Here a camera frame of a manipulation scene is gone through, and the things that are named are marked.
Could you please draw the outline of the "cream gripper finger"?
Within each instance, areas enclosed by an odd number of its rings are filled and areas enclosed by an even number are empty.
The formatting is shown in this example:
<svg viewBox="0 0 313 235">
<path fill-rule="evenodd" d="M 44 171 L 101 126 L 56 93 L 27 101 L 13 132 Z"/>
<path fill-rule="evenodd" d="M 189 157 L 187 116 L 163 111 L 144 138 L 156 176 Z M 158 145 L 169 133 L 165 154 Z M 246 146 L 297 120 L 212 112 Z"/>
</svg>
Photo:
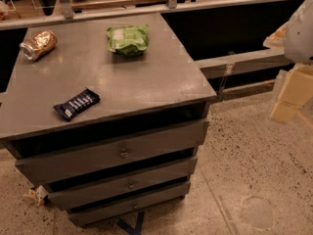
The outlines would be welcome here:
<svg viewBox="0 0 313 235">
<path fill-rule="evenodd" d="M 287 26 L 287 23 L 281 25 L 275 32 L 264 40 L 263 46 L 267 48 L 283 48 Z"/>
<path fill-rule="evenodd" d="M 284 78 L 270 119 L 285 123 L 313 97 L 313 65 L 295 64 Z"/>
</svg>

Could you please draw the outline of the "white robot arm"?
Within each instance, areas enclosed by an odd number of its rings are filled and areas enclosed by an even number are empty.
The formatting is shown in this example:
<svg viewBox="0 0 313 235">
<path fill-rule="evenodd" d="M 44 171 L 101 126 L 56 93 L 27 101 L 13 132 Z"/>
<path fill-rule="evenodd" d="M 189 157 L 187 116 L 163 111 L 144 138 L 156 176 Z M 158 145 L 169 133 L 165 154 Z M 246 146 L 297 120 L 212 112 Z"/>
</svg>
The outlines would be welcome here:
<svg viewBox="0 0 313 235">
<path fill-rule="evenodd" d="M 285 57 L 294 62 L 270 113 L 271 120 L 285 123 L 313 97 L 313 0 L 304 0 L 263 46 L 283 48 Z"/>
</svg>

